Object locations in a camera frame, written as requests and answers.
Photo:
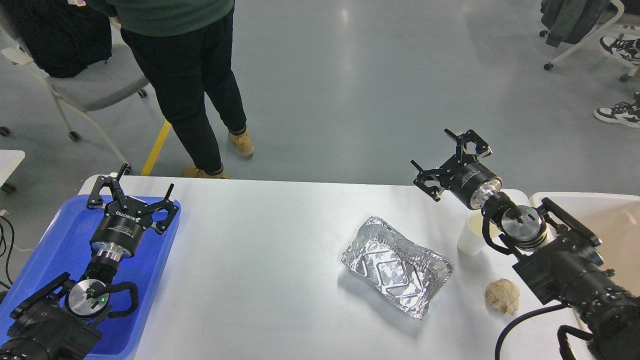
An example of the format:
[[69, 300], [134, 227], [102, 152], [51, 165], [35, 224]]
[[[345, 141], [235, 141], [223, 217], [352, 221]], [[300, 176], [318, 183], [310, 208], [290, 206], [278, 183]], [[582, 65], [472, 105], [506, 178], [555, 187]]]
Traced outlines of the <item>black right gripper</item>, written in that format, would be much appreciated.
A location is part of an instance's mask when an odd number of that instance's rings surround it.
[[445, 129], [444, 132], [455, 141], [455, 153], [444, 162], [443, 168], [430, 170], [412, 159], [410, 164], [417, 170], [413, 184], [435, 202], [441, 200], [444, 191], [450, 191], [469, 210], [479, 210], [502, 190], [502, 179], [478, 162], [480, 158], [490, 157], [493, 150], [475, 130], [454, 133]]

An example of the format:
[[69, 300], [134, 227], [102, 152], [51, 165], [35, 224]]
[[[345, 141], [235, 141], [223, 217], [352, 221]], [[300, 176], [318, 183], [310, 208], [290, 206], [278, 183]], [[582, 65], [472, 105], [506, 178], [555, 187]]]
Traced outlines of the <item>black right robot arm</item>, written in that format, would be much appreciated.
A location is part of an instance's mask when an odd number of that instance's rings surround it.
[[640, 357], [639, 297], [618, 285], [614, 269], [601, 269], [597, 247], [602, 241], [550, 198], [531, 207], [515, 203], [502, 191], [502, 179], [480, 162], [492, 150], [474, 130], [445, 133], [455, 153], [440, 167], [423, 169], [416, 162], [413, 184], [435, 201], [452, 192], [469, 210], [480, 210], [486, 244], [514, 255], [514, 271], [542, 303], [511, 321], [500, 333], [494, 358], [517, 325], [535, 316], [571, 308], [587, 326], [558, 328], [563, 360], [576, 358], [569, 335], [585, 341], [595, 360], [637, 360]]

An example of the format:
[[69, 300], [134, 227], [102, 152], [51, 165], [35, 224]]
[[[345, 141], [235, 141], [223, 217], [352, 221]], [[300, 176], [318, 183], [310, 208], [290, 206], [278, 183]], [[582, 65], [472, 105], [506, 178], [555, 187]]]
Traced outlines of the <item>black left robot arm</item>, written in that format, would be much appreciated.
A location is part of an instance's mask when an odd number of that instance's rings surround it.
[[125, 360], [137, 348], [181, 213], [173, 185], [125, 194], [126, 169], [59, 208], [1, 303], [3, 360]]

